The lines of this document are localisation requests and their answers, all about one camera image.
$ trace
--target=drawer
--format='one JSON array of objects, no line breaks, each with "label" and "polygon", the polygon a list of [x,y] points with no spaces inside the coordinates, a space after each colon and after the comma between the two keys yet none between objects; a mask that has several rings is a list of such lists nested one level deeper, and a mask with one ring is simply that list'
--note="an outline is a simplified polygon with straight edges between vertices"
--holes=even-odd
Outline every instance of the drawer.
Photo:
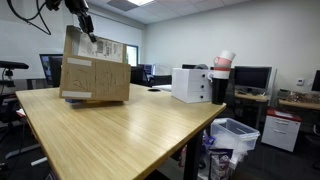
[{"label": "drawer", "polygon": [[188,92],[187,102],[207,102],[211,101],[211,93],[209,92]]},{"label": "drawer", "polygon": [[265,127],[261,142],[292,152],[296,143],[297,135],[298,134],[295,133]]},{"label": "drawer", "polygon": [[197,81],[197,82],[210,82],[207,78],[207,74],[209,71],[204,70],[193,70],[189,71],[189,82]]},{"label": "drawer", "polygon": [[209,82],[189,82],[188,92],[211,92],[211,85]]},{"label": "drawer", "polygon": [[290,121],[283,118],[267,116],[266,127],[275,128],[280,131],[298,133],[300,128],[300,123],[295,121]]}]

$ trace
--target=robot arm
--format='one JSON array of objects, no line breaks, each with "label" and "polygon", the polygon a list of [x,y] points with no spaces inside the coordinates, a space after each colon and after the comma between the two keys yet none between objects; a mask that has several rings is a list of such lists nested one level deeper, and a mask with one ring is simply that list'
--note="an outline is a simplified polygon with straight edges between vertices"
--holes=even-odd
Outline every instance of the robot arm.
[{"label": "robot arm", "polygon": [[[61,0],[46,0],[46,6],[50,11],[57,11],[59,10],[60,2]],[[89,35],[91,42],[96,42],[92,20],[90,15],[87,14],[89,10],[87,2],[85,0],[65,0],[65,4],[72,14],[78,16],[81,30]]]}]

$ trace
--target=ceiling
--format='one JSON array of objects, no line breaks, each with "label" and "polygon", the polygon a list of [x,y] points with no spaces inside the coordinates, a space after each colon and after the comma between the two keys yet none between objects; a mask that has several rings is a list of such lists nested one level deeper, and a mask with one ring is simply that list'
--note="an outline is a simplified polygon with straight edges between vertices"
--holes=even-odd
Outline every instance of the ceiling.
[{"label": "ceiling", "polygon": [[134,19],[143,24],[195,14],[211,9],[226,7],[249,0],[155,0],[152,3],[123,11],[109,4],[111,0],[87,0],[89,3],[116,14]]}]

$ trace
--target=ceiling light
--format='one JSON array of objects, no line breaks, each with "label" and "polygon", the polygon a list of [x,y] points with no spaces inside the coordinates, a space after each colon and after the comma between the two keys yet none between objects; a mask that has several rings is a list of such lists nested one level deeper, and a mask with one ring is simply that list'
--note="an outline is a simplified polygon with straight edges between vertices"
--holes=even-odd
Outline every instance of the ceiling light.
[{"label": "ceiling light", "polygon": [[142,5],[148,4],[150,2],[153,2],[154,0],[128,0],[128,1],[130,1],[133,4],[136,4],[138,6],[142,6]]}]

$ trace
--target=stacked cups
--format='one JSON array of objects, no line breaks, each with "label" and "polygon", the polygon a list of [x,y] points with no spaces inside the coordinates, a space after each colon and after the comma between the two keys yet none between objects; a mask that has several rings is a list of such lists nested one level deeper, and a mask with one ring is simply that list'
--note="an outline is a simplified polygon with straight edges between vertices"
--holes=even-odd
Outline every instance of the stacked cups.
[{"label": "stacked cups", "polygon": [[212,103],[222,104],[228,86],[231,63],[236,54],[224,50],[214,59],[212,80]]}]

